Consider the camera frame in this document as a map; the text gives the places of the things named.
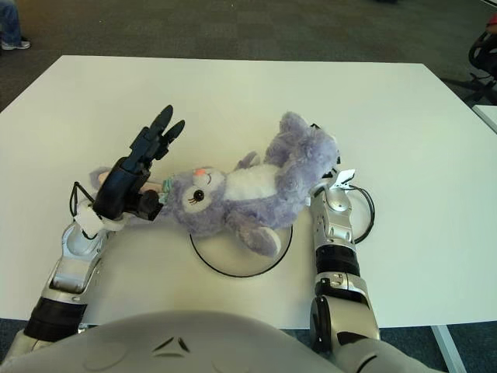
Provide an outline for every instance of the black cable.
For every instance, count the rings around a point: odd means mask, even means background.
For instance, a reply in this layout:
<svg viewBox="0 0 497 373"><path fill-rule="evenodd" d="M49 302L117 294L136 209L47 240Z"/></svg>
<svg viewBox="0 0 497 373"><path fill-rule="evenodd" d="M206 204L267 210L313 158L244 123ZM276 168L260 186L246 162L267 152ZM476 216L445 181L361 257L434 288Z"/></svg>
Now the black cable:
<svg viewBox="0 0 497 373"><path fill-rule="evenodd" d="M95 202L93 197L90 196L85 188L83 188L83 186L79 182L75 181L74 185L72 186L71 196L69 197L69 211L71 212L72 217L78 214L78 190L80 190L90 202ZM96 235L94 235L93 237L88 237L84 230L82 230L82 233L84 237L89 240L92 240L96 237Z"/></svg>
<svg viewBox="0 0 497 373"><path fill-rule="evenodd" d="M283 255L275 262L273 263L269 268L266 268L265 270L262 270L256 274L247 274L247 275L239 275L239 274L229 274L228 272L224 272L222 270L219 270L217 269L215 266L213 266L212 264L210 264L203 256L202 254L200 254L199 250L197 249L197 247L195 246L195 242L193 241L193 237L192 235L189 235L189 240L191 241L192 243L192 246L193 246L193 249L195 250L195 253L198 255L198 257L211 269L211 270L215 270L216 272L218 272L219 274L223 274L224 276L228 276L228 277L235 277L235 278L248 278L248 277L254 277L254 276L259 276L260 274L264 274L265 272L268 272L270 270L272 270L274 267L276 267L276 265L278 265L279 262L281 262L281 260L286 256L286 254L288 253L288 249L290 248L290 244L292 243L292 238L294 237L294 226L292 225L290 227L290 239L288 240L288 245L285 249L285 252L283 253Z"/></svg>
<svg viewBox="0 0 497 373"><path fill-rule="evenodd" d="M367 226L366 231L364 231L364 233L359 238L354 239L354 243L360 243L370 234L371 229L373 229L374 219L376 217L376 210L374 207L373 198L371 198L371 195L368 193L367 190L365 190L364 188L359 188L358 186L355 185L349 185L349 189L344 189L344 190L357 190L358 192L360 192L366 199L367 205L370 208L370 224Z"/></svg>

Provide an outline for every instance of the white tag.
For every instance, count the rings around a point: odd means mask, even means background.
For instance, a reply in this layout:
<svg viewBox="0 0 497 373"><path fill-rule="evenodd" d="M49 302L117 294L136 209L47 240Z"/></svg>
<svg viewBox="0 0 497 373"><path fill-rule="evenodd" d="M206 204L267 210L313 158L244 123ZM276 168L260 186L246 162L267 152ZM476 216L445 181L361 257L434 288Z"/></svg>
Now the white tag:
<svg viewBox="0 0 497 373"><path fill-rule="evenodd" d="M79 212L75 216L75 220L85 231L86 235L92 237L103 229L103 221L94 212L90 206L78 206Z"/></svg>

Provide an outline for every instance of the shoe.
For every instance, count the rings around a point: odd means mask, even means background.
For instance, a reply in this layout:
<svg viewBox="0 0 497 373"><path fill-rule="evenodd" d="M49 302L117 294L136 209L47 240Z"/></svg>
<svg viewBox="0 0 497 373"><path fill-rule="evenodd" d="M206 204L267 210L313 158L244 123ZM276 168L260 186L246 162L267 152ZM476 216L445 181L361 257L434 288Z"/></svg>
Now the shoe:
<svg viewBox="0 0 497 373"><path fill-rule="evenodd" d="M7 44L2 40L2 49L4 51L13 51L14 49L28 49L29 47L31 47L31 43L24 37L21 39L20 45Z"/></svg>

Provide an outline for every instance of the plush paw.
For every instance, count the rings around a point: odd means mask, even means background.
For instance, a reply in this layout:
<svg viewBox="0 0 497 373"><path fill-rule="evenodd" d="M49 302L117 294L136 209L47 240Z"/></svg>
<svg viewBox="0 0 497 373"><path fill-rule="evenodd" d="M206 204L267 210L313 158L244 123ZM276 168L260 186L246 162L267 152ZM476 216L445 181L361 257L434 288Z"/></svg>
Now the plush paw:
<svg viewBox="0 0 497 373"><path fill-rule="evenodd" d="M261 158L256 152L249 152L235 167L237 169L249 169L253 166L259 165Z"/></svg>
<svg viewBox="0 0 497 373"><path fill-rule="evenodd" d="M281 250L280 237L267 227L240 232L240 238L250 250L264 256L274 257Z"/></svg>

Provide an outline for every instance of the gray carpet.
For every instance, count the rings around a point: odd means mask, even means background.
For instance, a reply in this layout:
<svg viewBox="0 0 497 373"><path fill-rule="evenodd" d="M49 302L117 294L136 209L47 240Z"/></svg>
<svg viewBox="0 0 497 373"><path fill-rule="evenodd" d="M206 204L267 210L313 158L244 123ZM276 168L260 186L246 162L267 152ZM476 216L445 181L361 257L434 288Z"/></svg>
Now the gray carpet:
<svg viewBox="0 0 497 373"><path fill-rule="evenodd" d="M18 0L28 51L0 56L0 110L62 54L421 62L465 80L495 8L477 0ZM463 89L455 92L463 96ZM0 359L24 322L0 320ZM497 371L497 322L451 326L470 373ZM304 343L308 332L289 332ZM429 328L382 338L445 369Z"/></svg>

